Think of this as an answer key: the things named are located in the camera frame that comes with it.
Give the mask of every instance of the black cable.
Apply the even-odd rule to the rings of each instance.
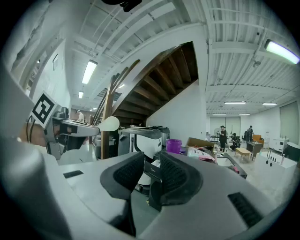
[[[36,120],[34,119],[33,122],[32,122],[32,125],[31,125],[31,127],[30,127],[30,131],[29,131],[29,142],[31,142],[31,134],[32,134],[33,125],[34,125],[35,121],[36,121]]]
[[[27,124],[26,124],[26,139],[27,139],[27,142],[29,142],[29,138],[28,138],[28,123],[29,123],[29,121],[30,121],[31,118],[32,118],[32,115],[28,118]]]

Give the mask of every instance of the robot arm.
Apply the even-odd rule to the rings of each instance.
[[[69,119],[68,108],[55,103],[45,92],[42,93],[31,115],[44,129],[47,152],[57,160],[68,150],[79,149],[86,137],[96,136],[103,131],[114,131],[120,123],[109,117],[97,127]],[[54,128],[59,126],[59,134]]]

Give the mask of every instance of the man in black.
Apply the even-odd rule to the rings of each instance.
[[[226,140],[227,140],[227,132],[225,130],[225,127],[222,125],[221,133],[220,133],[220,147],[223,148],[223,152],[225,150]]]
[[[236,133],[234,133],[232,137],[232,146],[230,146],[232,151],[235,151],[235,149],[238,147],[238,143],[239,143],[239,139],[236,136]]]
[[[252,142],[252,135],[254,134],[253,133],[253,130],[252,130],[252,126],[250,126],[250,128],[249,128],[250,130],[250,142]]]

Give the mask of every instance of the orange chair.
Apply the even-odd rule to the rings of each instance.
[[[256,141],[258,143],[262,143],[262,145],[264,144],[264,140],[261,140],[261,135],[253,135],[253,141]]]

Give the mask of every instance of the wooden stool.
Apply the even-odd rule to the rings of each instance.
[[[250,160],[250,154],[251,154],[251,152],[248,151],[247,149],[244,149],[244,148],[236,148],[236,149],[235,149],[235,155],[236,155],[237,152],[240,154],[240,158],[241,158],[241,159],[242,159],[242,156],[247,156],[247,155],[248,155],[248,160]]]

